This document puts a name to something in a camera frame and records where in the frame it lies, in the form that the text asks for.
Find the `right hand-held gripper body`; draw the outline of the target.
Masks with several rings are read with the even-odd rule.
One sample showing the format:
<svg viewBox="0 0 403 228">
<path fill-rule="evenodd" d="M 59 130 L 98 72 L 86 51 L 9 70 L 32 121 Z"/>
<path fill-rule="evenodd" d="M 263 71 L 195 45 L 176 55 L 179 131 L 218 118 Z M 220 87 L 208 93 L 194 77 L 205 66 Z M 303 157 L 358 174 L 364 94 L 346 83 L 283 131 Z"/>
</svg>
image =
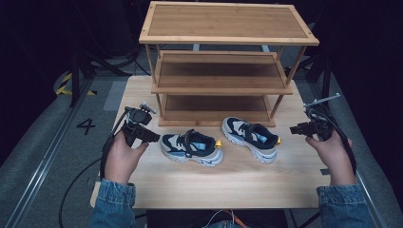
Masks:
<svg viewBox="0 0 403 228">
<path fill-rule="evenodd" d="M 340 97 L 339 93 L 322 99 L 314 99 L 311 103 L 304 104 L 305 114 L 310 119 L 304 135 L 313 137 L 317 135 L 323 141 L 331 138 L 336 120 L 331 114 L 328 102 Z"/>
</svg>

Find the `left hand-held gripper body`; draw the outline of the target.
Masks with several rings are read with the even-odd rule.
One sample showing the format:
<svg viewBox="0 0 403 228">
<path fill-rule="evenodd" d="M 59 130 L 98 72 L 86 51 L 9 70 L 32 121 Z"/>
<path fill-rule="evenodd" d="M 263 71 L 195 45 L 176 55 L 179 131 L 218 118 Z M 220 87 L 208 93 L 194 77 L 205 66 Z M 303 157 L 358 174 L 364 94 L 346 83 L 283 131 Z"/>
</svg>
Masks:
<svg viewBox="0 0 403 228">
<path fill-rule="evenodd" d="M 146 103 L 142 103 L 139 108 L 125 107 L 126 119 L 122 126 L 122 131 L 125 134 L 125 141 L 128 146 L 132 146 L 136 139 L 141 140 L 141 134 L 147 129 L 146 126 L 152 120 L 151 113 L 156 113 L 156 111 Z"/>
</svg>

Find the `navy beige sneaker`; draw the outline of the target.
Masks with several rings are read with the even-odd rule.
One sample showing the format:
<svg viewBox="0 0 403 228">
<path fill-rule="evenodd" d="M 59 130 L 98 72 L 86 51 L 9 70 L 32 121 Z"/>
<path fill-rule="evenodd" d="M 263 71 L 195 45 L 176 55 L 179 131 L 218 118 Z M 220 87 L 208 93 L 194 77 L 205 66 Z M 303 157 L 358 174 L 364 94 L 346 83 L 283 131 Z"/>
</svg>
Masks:
<svg viewBox="0 0 403 228">
<path fill-rule="evenodd" d="M 271 133 L 260 123 L 249 123 L 236 117 L 227 117 L 222 121 L 222 132 L 232 143 L 247 147 L 253 157 L 263 163 L 276 159 L 277 146 L 281 138 Z"/>
<path fill-rule="evenodd" d="M 184 134 L 165 134 L 160 140 L 162 152 L 173 162 L 197 162 L 214 167 L 221 163 L 221 141 L 205 136 L 194 129 Z"/>
</svg>

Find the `wooden three-tier shoe rack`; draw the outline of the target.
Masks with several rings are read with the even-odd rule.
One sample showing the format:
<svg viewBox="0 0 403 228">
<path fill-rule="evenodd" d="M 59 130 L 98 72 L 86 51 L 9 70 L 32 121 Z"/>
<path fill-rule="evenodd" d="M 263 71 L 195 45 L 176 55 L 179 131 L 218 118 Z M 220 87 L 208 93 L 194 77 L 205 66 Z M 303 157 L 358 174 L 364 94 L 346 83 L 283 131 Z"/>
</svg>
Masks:
<svg viewBox="0 0 403 228">
<path fill-rule="evenodd" d="M 150 3 L 140 43 L 164 126 L 215 126 L 229 116 L 272 126 L 292 94 L 280 56 L 319 41 L 292 5 Z"/>
</svg>

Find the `person's right hand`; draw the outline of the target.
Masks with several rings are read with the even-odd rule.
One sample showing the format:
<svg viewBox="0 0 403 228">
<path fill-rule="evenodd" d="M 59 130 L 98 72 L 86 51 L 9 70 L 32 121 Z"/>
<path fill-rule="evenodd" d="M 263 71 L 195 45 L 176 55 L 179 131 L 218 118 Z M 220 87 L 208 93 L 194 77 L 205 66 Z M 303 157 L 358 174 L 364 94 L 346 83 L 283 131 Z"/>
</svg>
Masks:
<svg viewBox="0 0 403 228">
<path fill-rule="evenodd" d="M 343 141 L 335 130 L 332 132 L 332 137 L 325 142 L 311 137 L 306 137 L 305 141 L 316 150 L 321 161 L 329 169 L 331 185 L 356 184 L 351 161 Z"/>
</svg>

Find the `person's left hand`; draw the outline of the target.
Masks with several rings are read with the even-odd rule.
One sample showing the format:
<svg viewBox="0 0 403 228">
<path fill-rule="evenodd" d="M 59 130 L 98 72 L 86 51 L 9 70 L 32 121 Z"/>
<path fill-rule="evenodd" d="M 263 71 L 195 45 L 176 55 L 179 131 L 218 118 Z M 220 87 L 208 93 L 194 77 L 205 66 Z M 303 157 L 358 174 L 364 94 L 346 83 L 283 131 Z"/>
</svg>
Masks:
<svg viewBox="0 0 403 228">
<path fill-rule="evenodd" d="M 120 184 L 128 184 L 148 146 L 148 142 L 142 142 L 138 147 L 131 148 L 125 141 L 125 134 L 119 132 L 107 155 L 105 179 Z"/>
</svg>

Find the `black metal stand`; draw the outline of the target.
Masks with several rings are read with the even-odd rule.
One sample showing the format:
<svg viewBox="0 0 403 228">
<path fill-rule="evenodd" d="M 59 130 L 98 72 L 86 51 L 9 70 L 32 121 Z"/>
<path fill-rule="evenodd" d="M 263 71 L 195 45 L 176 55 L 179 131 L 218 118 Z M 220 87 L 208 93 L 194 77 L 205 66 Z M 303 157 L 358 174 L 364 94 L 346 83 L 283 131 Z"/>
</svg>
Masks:
<svg viewBox="0 0 403 228">
<path fill-rule="evenodd" d="M 319 78 L 322 78 L 322 86 L 320 90 L 321 98 L 329 96 L 330 93 L 330 82 L 331 82 L 331 68 L 332 63 L 330 56 L 326 54 L 317 54 L 310 56 L 306 60 L 299 63 L 298 69 L 306 68 L 310 66 L 305 79 L 308 83 L 316 83 Z"/>
<path fill-rule="evenodd" d="M 92 62 L 97 63 L 102 68 L 109 70 L 118 76 L 130 76 L 130 73 L 120 70 L 120 67 L 125 67 L 133 61 L 134 58 L 130 58 L 125 62 L 112 65 L 108 61 L 101 59 L 86 50 L 73 51 L 71 55 L 72 98 L 70 107 L 77 105 L 80 96 L 83 94 L 80 90 L 80 74 L 83 74 L 86 80 L 94 79 L 96 76 L 95 66 Z"/>
</svg>

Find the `yellow black floor tape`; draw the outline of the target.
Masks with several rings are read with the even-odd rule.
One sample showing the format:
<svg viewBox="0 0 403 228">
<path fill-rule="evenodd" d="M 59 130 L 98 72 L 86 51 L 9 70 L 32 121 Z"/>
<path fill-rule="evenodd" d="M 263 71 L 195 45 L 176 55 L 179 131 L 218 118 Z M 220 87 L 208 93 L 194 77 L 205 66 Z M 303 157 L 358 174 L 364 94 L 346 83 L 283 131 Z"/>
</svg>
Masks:
<svg viewBox="0 0 403 228">
<path fill-rule="evenodd" d="M 72 96 L 73 92 L 71 90 L 67 90 L 67 83 L 71 79 L 72 73 L 68 73 L 66 76 L 64 76 L 62 82 L 60 83 L 59 87 L 56 89 L 55 93 L 57 95 L 64 94 L 64 95 L 69 95 Z M 98 91 L 96 90 L 90 90 L 86 95 L 88 96 L 96 96 L 98 94 Z"/>
</svg>

